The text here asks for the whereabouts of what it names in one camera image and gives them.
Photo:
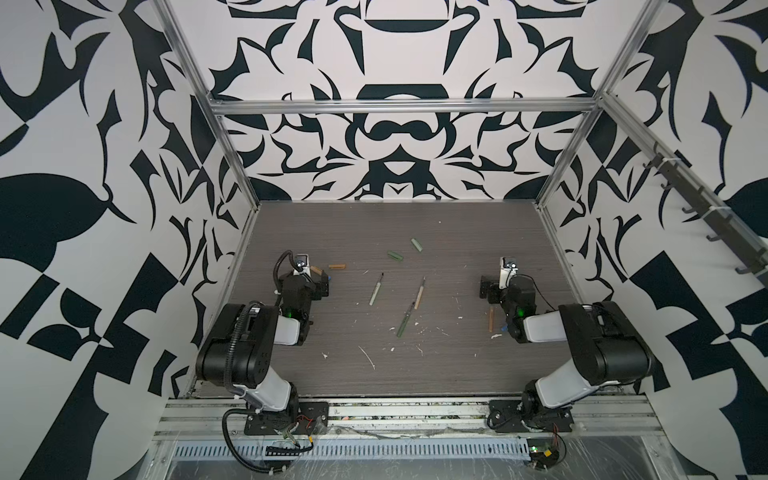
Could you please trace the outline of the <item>green pen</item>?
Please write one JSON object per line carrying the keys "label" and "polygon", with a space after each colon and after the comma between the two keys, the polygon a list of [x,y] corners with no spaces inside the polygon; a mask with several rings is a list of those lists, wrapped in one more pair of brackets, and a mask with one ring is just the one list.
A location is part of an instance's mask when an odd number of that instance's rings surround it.
{"label": "green pen", "polygon": [[379,291],[380,291],[382,283],[383,283],[384,275],[385,275],[384,272],[382,272],[379,275],[379,277],[378,277],[378,279],[377,279],[377,281],[376,281],[376,283],[375,283],[375,285],[373,287],[373,290],[372,290],[372,293],[371,293],[371,296],[370,296],[369,302],[368,302],[369,306],[373,306],[375,304],[375,301],[377,299],[377,296],[379,294]]}
{"label": "green pen", "polygon": [[408,325],[408,322],[409,322],[409,320],[411,318],[411,315],[412,315],[414,309],[415,309],[415,301],[411,302],[411,304],[408,306],[407,310],[404,313],[403,319],[402,319],[402,321],[401,321],[401,323],[400,323],[400,325],[398,327],[397,333],[396,333],[398,338],[402,337],[402,335],[403,335],[403,333],[404,333],[404,331],[405,331],[405,329],[406,329],[406,327]]}

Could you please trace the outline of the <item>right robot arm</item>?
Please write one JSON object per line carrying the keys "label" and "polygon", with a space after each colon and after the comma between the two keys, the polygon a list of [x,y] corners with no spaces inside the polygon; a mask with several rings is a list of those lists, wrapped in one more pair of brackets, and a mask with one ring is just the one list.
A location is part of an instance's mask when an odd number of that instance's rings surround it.
{"label": "right robot arm", "polygon": [[570,352],[566,363],[528,384],[517,407],[521,420],[531,424],[564,414],[603,387],[631,385],[652,375],[655,356],[617,303],[561,304],[539,313],[537,293],[535,281],[521,274],[480,279],[479,297],[502,308],[515,341],[566,343]]}

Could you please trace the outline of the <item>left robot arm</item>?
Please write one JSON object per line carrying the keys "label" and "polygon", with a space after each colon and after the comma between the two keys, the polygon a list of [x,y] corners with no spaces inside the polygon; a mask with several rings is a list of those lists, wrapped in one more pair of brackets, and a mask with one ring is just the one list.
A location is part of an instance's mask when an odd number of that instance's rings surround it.
{"label": "left robot arm", "polygon": [[247,412],[296,417],[296,387],[272,367],[274,347],[301,346],[313,321],[311,307],[329,296],[329,277],[309,256],[284,251],[272,270],[276,299],[225,305],[196,360],[196,376],[224,388]]}

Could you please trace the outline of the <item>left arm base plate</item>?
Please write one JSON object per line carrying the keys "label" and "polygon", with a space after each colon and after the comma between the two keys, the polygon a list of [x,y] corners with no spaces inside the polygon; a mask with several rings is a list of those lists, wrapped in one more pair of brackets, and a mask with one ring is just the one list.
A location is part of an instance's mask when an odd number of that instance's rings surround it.
{"label": "left arm base plate", "polygon": [[319,433],[327,426],[329,403],[303,401],[290,403],[280,412],[250,412],[244,427],[247,436],[266,436],[289,432],[298,435]]}

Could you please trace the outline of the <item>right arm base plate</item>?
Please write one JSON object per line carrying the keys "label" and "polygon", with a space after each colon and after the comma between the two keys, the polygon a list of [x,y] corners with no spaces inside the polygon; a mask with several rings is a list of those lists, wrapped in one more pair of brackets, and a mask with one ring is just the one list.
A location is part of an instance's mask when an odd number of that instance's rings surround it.
{"label": "right arm base plate", "polygon": [[536,401],[493,400],[489,402],[486,426],[499,433],[571,432],[571,407],[546,408]]}

